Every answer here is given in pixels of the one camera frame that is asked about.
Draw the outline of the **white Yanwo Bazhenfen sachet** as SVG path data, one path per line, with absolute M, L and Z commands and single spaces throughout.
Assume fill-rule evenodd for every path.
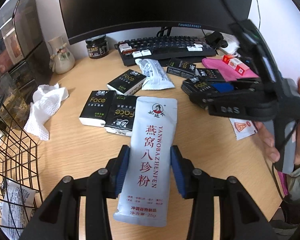
M 114 219 L 163 227 L 170 195 L 170 148 L 177 126 L 178 102 L 140 96 L 130 141 L 129 164 Z

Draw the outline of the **white barcode snack packet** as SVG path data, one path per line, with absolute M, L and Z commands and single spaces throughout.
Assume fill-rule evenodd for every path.
M 175 88 L 161 64 L 153 59 L 136 59 L 142 74 L 146 77 L 142 90 L 165 90 Z

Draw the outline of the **pink desk mat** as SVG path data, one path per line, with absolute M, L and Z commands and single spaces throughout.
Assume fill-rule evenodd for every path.
M 229 65 L 224 63 L 220 59 L 211 59 L 211 58 L 203 58 L 202 64 L 207 69 L 217 69 L 225 79 L 225 81 L 235 81 L 237 79 L 242 78 L 259 78 L 252 70 L 247 70 L 243 76 L 238 74 L 235 70 L 233 70 Z

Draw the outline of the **black tissue pack on desk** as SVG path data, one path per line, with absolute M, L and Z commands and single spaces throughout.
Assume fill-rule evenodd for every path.
M 196 76 L 201 77 L 207 82 L 225 82 L 224 77 L 217 69 L 197 68 Z

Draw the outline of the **red cigarette box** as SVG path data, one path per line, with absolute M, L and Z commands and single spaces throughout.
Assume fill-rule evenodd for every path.
M 237 59 L 234 55 L 223 55 L 222 61 L 241 76 L 243 76 L 245 72 L 250 69 L 245 63 Z

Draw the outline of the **white pizza-print sachet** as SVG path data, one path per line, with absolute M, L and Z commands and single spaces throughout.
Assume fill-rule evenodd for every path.
M 241 140 L 257 133 L 257 128 L 250 120 L 230 118 L 229 121 L 234 130 L 236 140 Z

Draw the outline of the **black power adapter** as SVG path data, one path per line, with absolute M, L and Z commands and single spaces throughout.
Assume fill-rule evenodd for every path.
M 207 35 L 205 37 L 205 41 L 213 49 L 226 48 L 228 46 L 227 41 L 218 31 L 214 31 L 213 33 Z

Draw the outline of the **black mechanical keyboard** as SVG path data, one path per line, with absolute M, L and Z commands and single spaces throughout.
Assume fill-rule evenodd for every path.
M 144 37 L 115 44 L 123 64 L 133 66 L 136 59 L 170 60 L 186 58 L 201 60 L 216 56 L 216 51 L 195 36 Z

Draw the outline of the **crumpled white tissue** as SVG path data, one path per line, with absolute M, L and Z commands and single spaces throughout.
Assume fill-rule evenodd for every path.
M 60 87 L 58 83 L 54 86 L 39 85 L 32 97 L 33 102 L 30 104 L 29 118 L 24 126 L 25 131 L 42 141 L 48 141 L 50 133 L 44 124 L 59 110 L 61 102 L 68 97 L 68 90 Z

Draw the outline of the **dark glass jar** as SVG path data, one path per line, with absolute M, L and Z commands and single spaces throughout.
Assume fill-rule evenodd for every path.
M 106 35 L 98 35 L 87 39 L 86 48 L 91 59 L 100 59 L 109 53 L 109 46 Z

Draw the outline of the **small ceramic vase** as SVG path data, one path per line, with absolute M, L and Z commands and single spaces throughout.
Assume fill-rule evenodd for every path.
M 75 65 L 75 58 L 67 48 L 61 36 L 51 39 L 49 45 L 52 50 L 50 56 L 50 68 L 56 74 L 64 74 L 70 71 Z

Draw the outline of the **dark drawer cabinet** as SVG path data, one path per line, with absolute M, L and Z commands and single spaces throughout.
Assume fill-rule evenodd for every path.
M 49 61 L 36 0 L 9 0 L 0 9 L 0 81 L 23 97 L 18 112 L 22 122 L 28 119 L 37 87 L 50 82 Z

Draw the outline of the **black curved monitor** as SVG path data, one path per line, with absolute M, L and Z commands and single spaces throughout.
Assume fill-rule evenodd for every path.
M 178 27 L 230 33 L 252 0 L 59 0 L 71 44 L 116 31 Z

